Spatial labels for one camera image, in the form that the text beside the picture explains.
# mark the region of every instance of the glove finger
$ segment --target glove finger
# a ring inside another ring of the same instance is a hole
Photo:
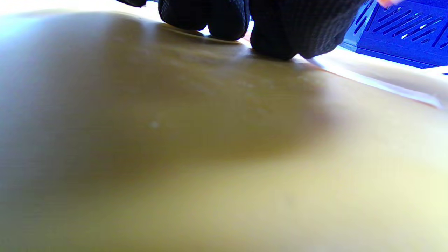
[[[210,0],[208,29],[219,39],[242,38],[249,27],[249,0]]]
[[[117,0],[117,1],[134,7],[143,7],[145,6],[147,0]]]
[[[251,1],[250,10],[255,20],[252,46],[260,53],[284,60],[296,54],[310,59],[330,52],[342,43],[364,1]],[[267,3],[271,10],[264,6]]]
[[[185,30],[203,30],[210,12],[208,0],[159,0],[162,20]]]
[[[255,22],[250,37],[252,48],[263,55],[289,60],[297,54],[290,45],[281,18],[280,1],[250,1],[250,14]]]

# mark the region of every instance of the blue plastic crate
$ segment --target blue plastic crate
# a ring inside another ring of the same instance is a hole
[[[368,0],[341,46],[418,68],[448,65],[448,0],[407,0],[388,9]]]

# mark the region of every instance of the yellow surface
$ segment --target yellow surface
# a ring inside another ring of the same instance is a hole
[[[448,251],[439,110],[119,13],[0,55],[0,251]]]

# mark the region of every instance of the black glove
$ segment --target black glove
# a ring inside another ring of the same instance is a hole
[[[146,0],[117,0],[142,7]],[[202,30],[237,40],[255,21],[250,42],[258,53],[289,60],[331,52],[342,43],[366,0],[159,0],[162,20],[186,30]]]

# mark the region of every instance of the blue crate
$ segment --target blue crate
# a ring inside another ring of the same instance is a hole
[[[418,68],[448,65],[448,0],[407,0],[388,9],[368,0],[341,46]]]

